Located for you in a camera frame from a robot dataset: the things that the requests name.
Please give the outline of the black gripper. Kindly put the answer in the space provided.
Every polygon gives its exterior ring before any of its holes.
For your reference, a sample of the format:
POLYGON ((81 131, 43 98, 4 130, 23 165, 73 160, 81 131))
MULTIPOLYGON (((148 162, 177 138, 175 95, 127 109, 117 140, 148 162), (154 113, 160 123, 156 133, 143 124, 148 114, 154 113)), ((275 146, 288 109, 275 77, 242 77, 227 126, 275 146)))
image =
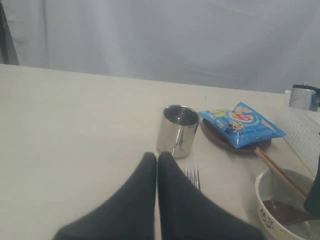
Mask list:
POLYGON ((307 194, 303 207, 313 217, 317 219, 320 218, 320 159, 318 159, 315 179, 307 194))

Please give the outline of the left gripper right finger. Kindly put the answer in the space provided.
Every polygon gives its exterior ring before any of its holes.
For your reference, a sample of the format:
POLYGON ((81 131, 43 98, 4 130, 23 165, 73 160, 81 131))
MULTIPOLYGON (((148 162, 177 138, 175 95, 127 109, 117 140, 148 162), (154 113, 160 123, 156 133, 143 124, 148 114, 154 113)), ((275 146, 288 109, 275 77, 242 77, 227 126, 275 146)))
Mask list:
POLYGON ((157 163, 161 237, 164 240, 263 240, 257 227, 220 208, 200 192, 169 152, 157 163))

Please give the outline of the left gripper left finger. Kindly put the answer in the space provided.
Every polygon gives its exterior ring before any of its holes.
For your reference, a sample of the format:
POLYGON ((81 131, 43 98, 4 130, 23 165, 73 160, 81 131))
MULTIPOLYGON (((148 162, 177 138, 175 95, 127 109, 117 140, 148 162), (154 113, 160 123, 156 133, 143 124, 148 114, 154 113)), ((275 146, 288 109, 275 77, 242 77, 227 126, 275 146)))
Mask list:
POLYGON ((128 180, 102 205, 60 228, 56 240, 152 240, 157 159, 146 152, 128 180))

